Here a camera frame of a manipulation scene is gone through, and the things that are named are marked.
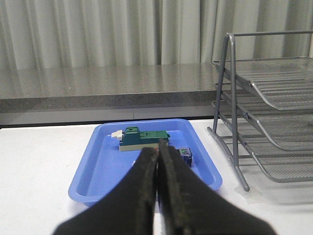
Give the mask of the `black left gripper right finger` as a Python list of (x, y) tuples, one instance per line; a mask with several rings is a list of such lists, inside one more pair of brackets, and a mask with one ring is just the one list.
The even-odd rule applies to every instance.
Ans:
[(219, 196), (186, 165), (176, 149), (159, 142), (158, 200), (168, 235), (274, 235), (265, 221)]

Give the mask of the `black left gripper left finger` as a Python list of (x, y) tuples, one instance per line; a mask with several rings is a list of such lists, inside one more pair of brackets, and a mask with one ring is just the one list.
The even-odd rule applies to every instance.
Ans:
[(56, 235), (151, 235), (157, 152), (143, 148), (129, 172), (92, 207), (59, 225)]

